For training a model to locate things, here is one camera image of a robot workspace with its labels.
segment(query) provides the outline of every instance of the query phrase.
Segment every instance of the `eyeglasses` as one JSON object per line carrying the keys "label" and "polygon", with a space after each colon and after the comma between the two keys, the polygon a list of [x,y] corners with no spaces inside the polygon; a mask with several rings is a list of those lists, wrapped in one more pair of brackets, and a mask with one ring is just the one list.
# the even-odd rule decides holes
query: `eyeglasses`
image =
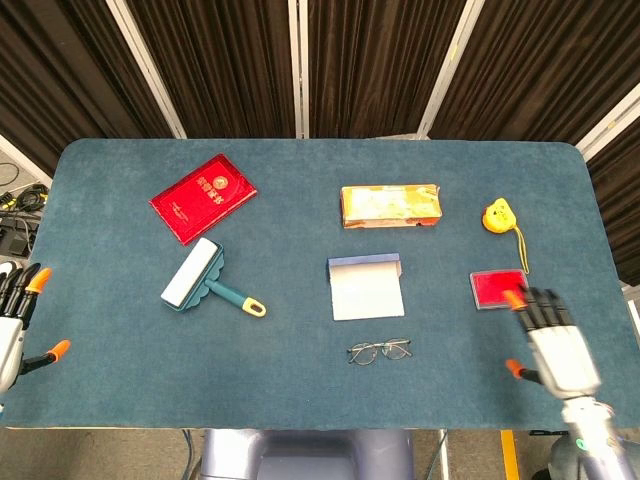
{"label": "eyeglasses", "polygon": [[411,357],[409,344],[411,340],[405,338],[392,338],[384,343],[359,343],[347,350],[351,354],[349,363],[358,365],[369,365],[373,363],[378,355],[378,347],[382,348],[382,354],[389,360],[400,360],[404,357]]}

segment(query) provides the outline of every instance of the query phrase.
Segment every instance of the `glasses lens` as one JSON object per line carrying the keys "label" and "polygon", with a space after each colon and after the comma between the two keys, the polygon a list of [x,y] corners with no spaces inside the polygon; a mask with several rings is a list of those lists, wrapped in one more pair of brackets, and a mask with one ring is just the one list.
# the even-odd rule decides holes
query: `glasses lens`
{"label": "glasses lens", "polygon": [[411,356],[409,352],[409,340],[404,338],[393,338],[385,342],[382,347],[382,353],[391,360],[399,360],[401,358]]}
{"label": "glasses lens", "polygon": [[376,347],[370,343],[359,343],[351,347],[351,360],[358,365],[369,365],[376,359]]}

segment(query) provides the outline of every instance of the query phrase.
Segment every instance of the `yellow strap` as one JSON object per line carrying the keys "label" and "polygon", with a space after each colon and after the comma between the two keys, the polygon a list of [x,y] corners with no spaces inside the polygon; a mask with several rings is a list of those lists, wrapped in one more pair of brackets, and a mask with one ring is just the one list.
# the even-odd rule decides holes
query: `yellow strap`
{"label": "yellow strap", "polygon": [[527,244],[524,241],[524,235],[517,225],[513,228],[516,231],[516,235],[518,235],[518,252],[520,253],[522,269],[524,270],[524,273],[529,275],[529,260],[527,259]]}

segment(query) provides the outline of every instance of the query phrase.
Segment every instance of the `yellow tape measure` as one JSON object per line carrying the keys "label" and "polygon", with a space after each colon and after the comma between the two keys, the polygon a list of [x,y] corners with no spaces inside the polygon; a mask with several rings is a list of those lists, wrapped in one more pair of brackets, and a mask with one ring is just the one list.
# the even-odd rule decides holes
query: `yellow tape measure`
{"label": "yellow tape measure", "polygon": [[506,233],[515,230],[518,236],[518,252],[524,273],[529,274],[529,262],[527,260],[527,244],[524,235],[518,228],[516,216],[504,198],[499,198],[484,210],[482,215],[484,228],[493,233]]}

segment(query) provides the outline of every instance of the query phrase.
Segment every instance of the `blue felt tablecloth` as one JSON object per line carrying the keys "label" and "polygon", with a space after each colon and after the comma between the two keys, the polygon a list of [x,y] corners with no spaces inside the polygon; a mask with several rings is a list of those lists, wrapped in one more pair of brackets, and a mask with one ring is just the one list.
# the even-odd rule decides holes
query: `blue felt tablecloth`
{"label": "blue felt tablecloth", "polygon": [[[256,320],[210,295],[184,313],[160,293],[190,251],[148,200],[218,152],[259,190],[205,236],[222,279],[262,300]],[[434,228],[344,230],[340,187],[437,183]],[[62,155],[34,259],[54,276],[26,354],[61,338],[57,365],[3,397],[14,426],[560,428],[561,404],[514,380],[531,363],[507,311],[476,311],[469,273],[519,267],[513,233],[482,227],[505,196],[530,284],[583,328],[620,426],[640,425],[640,353],[584,161],[559,143],[376,140],[82,140]],[[404,318],[332,320],[329,257],[399,252]],[[413,357],[347,364],[353,344],[412,340]]]}

